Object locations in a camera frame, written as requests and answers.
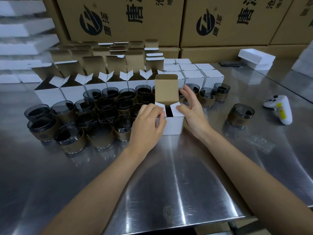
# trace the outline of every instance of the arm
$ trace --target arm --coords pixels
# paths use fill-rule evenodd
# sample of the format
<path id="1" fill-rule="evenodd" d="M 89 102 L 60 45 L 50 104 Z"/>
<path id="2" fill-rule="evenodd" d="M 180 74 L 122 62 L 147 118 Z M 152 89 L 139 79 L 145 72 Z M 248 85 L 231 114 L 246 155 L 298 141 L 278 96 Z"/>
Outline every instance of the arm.
<path id="1" fill-rule="evenodd" d="M 154 104 L 141 107 L 127 148 L 57 214 L 41 235 L 101 234 L 129 178 L 163 134 L 166 120 L 162 110 Z M 155 127 L 158 115 L 159 125 Z"/>
<path id="2" fill-rule="evenodd" d="M 188 86 L 181 93 L 189 107 L 178 106 L 195 137 L 221 165 L 249 208 L 272 234 L 313 234 L 312 211 L 274 177 L 214 131 Z"/>

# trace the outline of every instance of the person's right hand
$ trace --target person's right hand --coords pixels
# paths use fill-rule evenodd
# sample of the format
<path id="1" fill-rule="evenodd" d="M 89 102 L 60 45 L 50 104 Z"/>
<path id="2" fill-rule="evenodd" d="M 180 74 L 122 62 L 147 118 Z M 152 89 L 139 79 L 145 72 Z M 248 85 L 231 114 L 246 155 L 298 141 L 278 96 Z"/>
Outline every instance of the person's right hand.
<path id="1" fill-rule="evenodd" d="M 202 106 L 198 101 L 196 94 L 187 85 L 184 85 L 184 89 L 180 89 L 180 92 L 187 99 L 189 107 L 185 104 L 181 104 L 180 106 L 177 106 L 176 109 L 185 116 L 191 133 L 196 138 L 203 140 L 205 134 L 212 130 L 212 128 L 204 116 Z"/>

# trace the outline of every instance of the metal table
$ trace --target metal table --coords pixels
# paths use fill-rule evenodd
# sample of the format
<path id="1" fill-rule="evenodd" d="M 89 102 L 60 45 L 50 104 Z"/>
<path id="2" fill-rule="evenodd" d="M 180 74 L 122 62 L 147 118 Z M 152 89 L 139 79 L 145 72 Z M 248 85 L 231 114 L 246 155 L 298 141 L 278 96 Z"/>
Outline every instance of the metal table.
<path id="1" fill-rule="evenodd" d="M 261 74 L 313 103 L 313 78 L 291 70 L 296 59 L 276 59 L 270 70 L 258 70 Z"/>
<path id="2" fill-rule="evenodd" d="M 206 110 L 212 127 L 313 206 L 313 104 L 251 69 L 216 66 L 231 86 L 225 103 Z M 116 141 L 87 147 L 68 158 L 54 142 L 43 145 L 26 127 L 23 112 L 39 103 L 36 84 L 0 85 L 0 231 L 37 234 L 127 146 Z M 284 126 L 262 104 L 287 95 L 294 122 Z M 240 130 L 225 121 L 235 103 L 256 114 Z M 190 133 L 163 136 L 137 168 L 104 234 L 129 234 L 215 221 L 251 212 L 209 151 Z"/>

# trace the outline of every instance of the game controller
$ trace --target game controller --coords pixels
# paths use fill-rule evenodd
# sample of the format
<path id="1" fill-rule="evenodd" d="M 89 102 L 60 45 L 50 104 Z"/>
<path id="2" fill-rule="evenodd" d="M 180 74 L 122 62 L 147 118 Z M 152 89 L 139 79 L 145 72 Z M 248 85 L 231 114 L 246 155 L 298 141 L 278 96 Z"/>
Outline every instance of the game controller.
<path id="1" fill-rule="evenodd" d="M 292 113 L 287 96 L 275 95 L 263 104 L 264 107 L 273 108 L 280 121 L 289 125 L 292 123 Z"/>

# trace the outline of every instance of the logo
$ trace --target logo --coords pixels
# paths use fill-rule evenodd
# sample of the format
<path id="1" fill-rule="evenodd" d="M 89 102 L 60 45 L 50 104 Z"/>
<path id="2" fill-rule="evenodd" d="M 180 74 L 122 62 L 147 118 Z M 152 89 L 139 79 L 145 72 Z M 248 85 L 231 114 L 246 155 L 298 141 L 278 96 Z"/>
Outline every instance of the logo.
<path id="1" fill-rule="evenodd" d="M 84 5 L 85 11 L 80 14 L 79 22 L 83 30 L 90 35 L 99 35 L 103 25 L 100 17 Z"/>
<path id="2" fill-rule="evenodd" d="M 197 22 L 197 32 L 199 35 L 205 36 L 211 33 L 215 25 L 215 18 L 212 14 L 209 13 L 207 9 L 207 13 L 200 17 Z"/>

